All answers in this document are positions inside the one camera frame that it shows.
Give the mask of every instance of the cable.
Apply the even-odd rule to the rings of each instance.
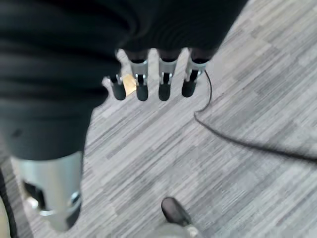
[[[226,134],[221,133],[217,129],[212,128],[211,126],[207,125],[206,123],[204,123],[203,121],[198,119],[198,114],[203,113],[212,104],[211,79],[210,79],[206,70],[205,70],[205,74],[207,76],[207,82],[209,84],[209,89],[210,89],[209,99],[203,108],[194,112],[195,121],[197,121],[200,125],[202,125],[205,129],[210,131],[212,134],[216,135],[217,137],[219,137],[219,138],[221,138],[229,143],[233,143],[235,145],[239,145],[239,146],[244,147],[244,148],[249,148],[249,149],[253,149],[253,150],[257,150],[257,151],[261,151],[261,152],[265,152],[265,153],[279,155],[279,156],[284,157],[285,159],[289,159],[289,160],[291,159],[291,160],[295,160],[295,161],[305,161],[305,162],[309,162],[309,163],[313,163],[313,164],[317,165],[317,157],[307,156],[304,154],[297,153],[296,151],[287,150],[287,149],[283,149],[283,148],[272,148],[270,145],[265,144],[265,143],[264,144],[257,143],[257,142],[250,143],[250,142],[238,139],[238,138],[234,138],[234,137],[231,137],[231,136],[228,136]]]

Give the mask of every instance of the black fingertip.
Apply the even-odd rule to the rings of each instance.
[[[161,101],[167,101],[170,96],[170,84],[160,84],[158,89],[158,98]]]
[[[124,100],[126,97],[125,89],[123,84],[114,83],[112,85],[113,95],[117,100]]]
[[[146,101],[149,97],[148,86],[140,84],[137,86],[137,97],[140,101]]]
[[[189,98],[194,94],[196,88],[196,82],[194,81],[184,81],[182,88],[182,95],[185,98]]]

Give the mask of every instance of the metal cylinder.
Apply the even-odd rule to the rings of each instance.
[[[46,161],[12,157],[23,182],[26,200],[57,231],[69,230],[79,217],[82,162],[80,151]]]
[[[161,58],[159,58],[159,63],[158,63],[158,73],[159,73],[159,83],[160,84],[171,84],[172,83],[172,78],[175,73],[176,65],[177,65],[177,59],[172,61],[172,62],[166,62],[163,61]],[[168,80],[164,81],[164,76],[165,74],[168,75]]]
[[[130,62],[132,75],[136,80],[137,86],[140,84],[148,84],[148,61],[144,60],[142,63]]]

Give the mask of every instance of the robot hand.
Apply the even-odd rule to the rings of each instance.
[[[177,58],[190,47],[182,88],[196,81],[247,0],[56,1],[0,3],[0,132],[27,201],[57,231],[82,204],[80,183],[92,111],[107,98],[110,75],[125,98],[116,49],[128,55],[137,97],[148,98],[148,49],[159,59],[159,98],[168,100]]]

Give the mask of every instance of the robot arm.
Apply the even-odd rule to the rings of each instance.
[[[196,76],[188,75],[184,80],[184,96],[193,94],[210,52],[221,44],[246,1],[215,0],[218,14],[213,17],[223,21],[215,28],[216,40],[203,41],[210,42],[209,53],[192,53],[187,74],[195,72]],[[117,85],[120,63],[115,50],[136,49],[126,43],[149,36],[152,45],[144,44],[144,49],[161,49],[159,97],[167,100],[178,49],[201,42],[200,36],[180,42],[180,36],[168,30],[161,39],[174,36],[175,41],[157,41],[155,32],[151,35],[158,14],[173,16],[172,2],[177,1],[1,1],[0,132],[18,168],[27,200],[55,230],[71,228],[80,213],[86,133],[93,109],[108,96],[103,77],[112,76],[114,91],[119,98],[125,96],[122,86]],[[202,0],[200,4],[210,2]],[[206,48],[209,45],[205,43],[202,46]],[[197,52],[205,55],[203,61],[194,57]],[[144,101],[148,96],[146,59],[139,62],[134,53],[128,56],[138,98]]]

